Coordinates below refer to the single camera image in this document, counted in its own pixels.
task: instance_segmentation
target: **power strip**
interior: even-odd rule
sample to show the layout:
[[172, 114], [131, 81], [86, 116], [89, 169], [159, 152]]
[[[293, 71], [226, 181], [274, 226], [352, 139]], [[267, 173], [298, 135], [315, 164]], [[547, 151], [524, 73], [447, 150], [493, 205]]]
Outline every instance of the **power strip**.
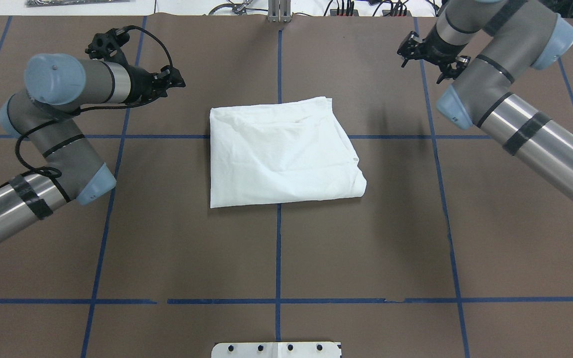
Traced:
[[[390, 10], [382, 10], [382, 16], [388, 16], [388, 13], [389, 13], [389, 12], [390, 12]], [[407, 10], [407, 11], [406, 11], [405, 16], [412, 16], [412, 15], [410, 14], [410, 10]]]
[[[331, 9], [331, 10], [330, 10], [330, 15], [331, 15], [331, 16], [337, 16], [337, 9]], [[357, 11], [357, 9], [354, 9], [352, 16], [359, 16], [359, 15], [360, 15], [360, 12]]]

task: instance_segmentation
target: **black cable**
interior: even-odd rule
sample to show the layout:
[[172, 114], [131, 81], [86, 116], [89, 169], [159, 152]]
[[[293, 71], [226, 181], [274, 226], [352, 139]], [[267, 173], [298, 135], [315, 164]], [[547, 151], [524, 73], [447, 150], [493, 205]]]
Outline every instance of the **black cable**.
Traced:
[[36, 131], [39, 131], [39, 129], [43, 129], [45, 127], [48, 127], [48, 125], [53, 125], [56, 123], [57, 123], [57, 121], [54, 119], [49, 120], [48, 122], [40, 124], [40, 125], [32, 128], [32, 129], [30, 129], [29, 131], [23, 133], [16, 140], [16, 143], [14, 144], [14, 154], [16, 155], [16, 159], [19, 161], [19, 163], [21, 163], [21, 165], [23, 165], [26, 169], [28, 169], [28, 173], [43, 175], [44, 177], [48, 177], [51, 179], [56, 179], [58, 177], [61, 177], [61, 175], [62, 175], [61, 170], [58, 170], [57, 168], [54, 168], [51, 166], [42, 166], [42, 167], [35, 168], [32, 165], [29, 165], [28, 162], [23, 160], [23, 157], [21, 156], [21, 143], [23, 142], [23, 140], [25, 138], [28, 138], [28, 136], [30, 134], [32, 134]]
[[380, 4], [377, 7], [375, 7], [375, 12], [373, 13], [373, 16], [375, 16], [377, 14], [377, 11], [380, 9], [380, 7], [386, 3], [391, 4], [391, 5], [393, 4], [393, 2], [391, 2], [390, 0], [385, 0], [385, 1], [380, 2]]
[[227, 0], [227, 1], [229, 2], [229, 4], [220, 4], [220, 5], [216, 6], [216, 7], [214, 7], [213, 9], [211, 9], [211, 11], [209, 12], [208, 15], [211, 16], [212, 14], [215, 14], [216, 11], [218, 11], [218, 10], [220, 10], [220, 9], [225, 9], [226, 7], [231, 7], [231, 9], [232, 9], [231, 11], [233, 11], [234, 6], [235, 6], [236, 4], [234, 4], [231, 0]]
[[323, 16], [326, 16], [326, 14], [328, 13], [328, 9], [330, 9], [330, 5], [331, 5], [332, 3], [333, 3], [333, 0], [330, 0], [330, 1], [328, 2], [327, 9], [324, 10]]
[[169, 51], [165, 47], [164, 43], [162, 43], [161, 40], [159, 40], [156, 36], [154, 36], [148, 30], [143, 29], [143, 27], [140, 27], [137, 25], [126, 26], [123, 28], [123, 30], [125, 30], [125, 32], [129, 32], [130, 30], [139, 30], [139, 31], [143, 32], [144, 34], [146, 34], [147, 36], [150, 36], [150, 38], [152, 38], [154, 41], [156, 41], [162, 47], [162, 49], [165, 52], [165, 55], [167, 56], [168, 61], [169, 61], [170, 73], [169, 73], [168, 83], [165, 85], [165, 88], [163, 88], [162, 91], [160, 91], [159, 94], [156, 95], [156, 97], [149, 99], [149, 100], [146, 100], [145, 102], [140, 102], [140, 103], [135, 103], [135, 104], [126, 104], [125, 106], [93, 106], [93, 107], [81, 109], [79, 111], [79, 113], [83, 113], [83, 112], [87, 112], [87, 111], [93, 111], [96, 109], [128, 109], [128, 108], [137, 108], [137, 107], [145, 106], [146, 104], [150, 104], [150, 103], [154, 102], [155, 100], [161, 98], [163, 93], [165, 93], [169, 89], [169, 87], [171, 86], [171, 81], [172, 81], [171, 71], [174, 68], [174, 64], [171, 61], [171, 55], [169, 54]]
[[388, 11], [387, 14], [385, 14], [384, 16], [393, 16], [393, 8], [395, 9], [395, 13], [396, 13], [396, 9], [399, 6], [399, 1], [397, 2], [390, 2], [390, 10]]
[[437, 11], [439, 11], [439, 7], [437, 6], [437, 3], [435, 0], [426, 0], [428, 2], [428, 4], [432, 5], [432, 9], [435, 11], [435, 17], [437, 17]]
[[395, 3], [395, 12], [393, 14], [388, 14], [389, 16], [401, 16], [404, 11], [404, 3], [401, 0], [397, 0]]

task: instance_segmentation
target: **folded white towel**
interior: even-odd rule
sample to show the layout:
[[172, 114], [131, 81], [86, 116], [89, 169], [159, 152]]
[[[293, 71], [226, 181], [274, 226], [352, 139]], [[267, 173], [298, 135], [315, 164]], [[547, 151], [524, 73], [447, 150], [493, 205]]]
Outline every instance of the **folded white towel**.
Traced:
[[212, 108], [209, 120], [211, 208], [364, 195], [331, 99]]

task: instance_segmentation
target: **gray robot arm segment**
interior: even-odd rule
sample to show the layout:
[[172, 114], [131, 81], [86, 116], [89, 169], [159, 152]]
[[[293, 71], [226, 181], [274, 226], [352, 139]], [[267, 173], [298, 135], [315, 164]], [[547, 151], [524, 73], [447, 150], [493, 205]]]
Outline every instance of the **gray robot arm segment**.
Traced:
[[492, 41], [446, 76], [456, 80], [437, 109], [461, 129], [479, 127], [573, 200], [573, 134], [509, 91], [529, 67], [546, 68], [573, 44], [564, 19], [535, 0], [451, 0], [427, 38], [411, 33], [398, 53], [444, 71], [479, 30]]
[[[121, 51], [127, 32], [139, 29], [157, 41], [169, 65], [160, 73], [130, 66]], [[17, 140], [28, 137], [47, 166], [29, 169], [0, 188], [0, 242], [77, 199], [87, 204], [116, 186], [116, 179], [72, 120], [91, 109], [135, 108], [166, 97], [169, 88], [185, 86], [162, 43], [145, 29], [131, 25], [96, 34], [78, 60], [66, 54], [39, 54], [25, 70], [25, 88], [12, 95], [0, 110], [2, 127]], [[125, 103], [119, 107], [82, 104]]]

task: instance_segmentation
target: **brown table surface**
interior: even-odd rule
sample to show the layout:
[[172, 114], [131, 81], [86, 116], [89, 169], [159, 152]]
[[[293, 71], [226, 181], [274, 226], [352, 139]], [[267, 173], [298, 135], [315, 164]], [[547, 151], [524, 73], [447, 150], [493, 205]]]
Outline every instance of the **brown table surface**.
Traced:
[[[83, 58], [96, 32], [142, 23], [187, 88], [77, 119], [118, 186], [0, 245], [0, 357], [208, 358], [275, 340], [342, 342], [348, 358], [573, 357], [573, 203], [443, 118], [434, 66], [400, 68], [398, 44], [434, 19], [0, 17], [0, 106], [32, 55]], [[139, 43], [130, 61], [165, 64]], [[573, 47], [513, 90], [573, 132]], [[319, 95], [364, 197], [209, 209], [209, 109]], [[24, 171], [13, 146], [0, 128], [0, 183]]]

